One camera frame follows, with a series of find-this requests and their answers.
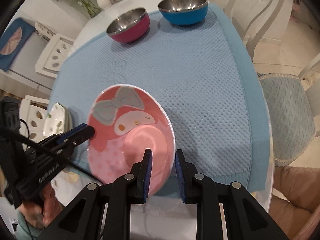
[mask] metal screw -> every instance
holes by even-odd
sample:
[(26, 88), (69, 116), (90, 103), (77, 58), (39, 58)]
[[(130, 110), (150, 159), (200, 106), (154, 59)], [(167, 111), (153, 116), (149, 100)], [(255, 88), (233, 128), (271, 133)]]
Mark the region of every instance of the metal screw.
[(95, 183), (90, 183), (88, 186), (87, 186), (88, 190), (94, 190), (97, 188), (97, 184)]
[(203, 175), (203, 174), (201, 174), (201, 173), (195, 174), (195, 179), (201, 180), (201, 179), (203, 179), (203, 178), (204, 178), (204, 175)]
[(239, 182), (235, 181), (232, 183), (232, 187), (233, 188), (241, 188), (241, 184)]
[(133, 175), (132, 173), (128, 173), (128, 174), (126, 174), (126, 175), (124, 176), (124, 178), (125, 178), (126, 180), (132, 180), (132, 179), (134, 178), (134, 175)]

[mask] cushion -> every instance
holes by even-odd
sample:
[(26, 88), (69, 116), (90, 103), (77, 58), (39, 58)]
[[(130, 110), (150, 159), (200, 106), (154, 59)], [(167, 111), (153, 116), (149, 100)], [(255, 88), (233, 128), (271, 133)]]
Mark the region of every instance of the cushion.
[(316, 127), (299, 77), (266, 74), (259, 77), (268, 104), (275, 164), (292, 163), (308, 147)]

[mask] white vase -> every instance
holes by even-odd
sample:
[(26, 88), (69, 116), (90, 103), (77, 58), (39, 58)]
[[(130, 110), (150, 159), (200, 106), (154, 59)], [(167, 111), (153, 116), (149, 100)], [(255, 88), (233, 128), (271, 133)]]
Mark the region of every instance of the white vase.
[(112, 5), (110, 0), (97, 0), (97, 4), (102, 10), (107, 9)]

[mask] red container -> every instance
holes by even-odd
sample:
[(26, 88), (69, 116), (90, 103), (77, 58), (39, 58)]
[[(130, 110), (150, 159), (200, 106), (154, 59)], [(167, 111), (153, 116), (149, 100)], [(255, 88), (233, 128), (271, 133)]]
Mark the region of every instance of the red container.
[(148, 12), (137, 8), (117, 17), (107, 28), (107, 34), (115, 41), (127, 43), (140, 38), (149, 26)]

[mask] white chair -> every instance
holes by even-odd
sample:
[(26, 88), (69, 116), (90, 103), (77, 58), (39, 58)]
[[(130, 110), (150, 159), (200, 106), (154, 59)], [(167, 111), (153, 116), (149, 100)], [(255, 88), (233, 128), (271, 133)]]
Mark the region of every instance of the white chair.
[(301, 80), (320, 61), (317, 55), (298, 76), (258, 74), (268, 105), (275, 162), (284, 166), (297, 159), (320, 135), (314, 118), (320, 115), (320, 79), (304, 90)]
[(36, 72), (57, 78), (61, 65), (66, 60), (73, 43), (73, 39), (62, 34), (54, 35), (45, 46), (36, 63)]
[[(31, 103), (47, 107), (49, 100), (26, 95), (25, 98), (21, 100), (20, 104), (20, 119), (27, 123), (30, 132), (30, 139), (34, 142), (40, 142), (44, 139), (42, 132), (47, 111), (39, 106), (31, 105)], [(21, 123), (20, 126), (20, 134), (28, 137), (28, 129), (23, 123)]]
[(283, 3), (284, 0), (229, 0), (224, 12), (231, 19), (242, 40), (252, 23), (265, 12), (246, 45), (251, 59), (257, 43), (276, 19)]

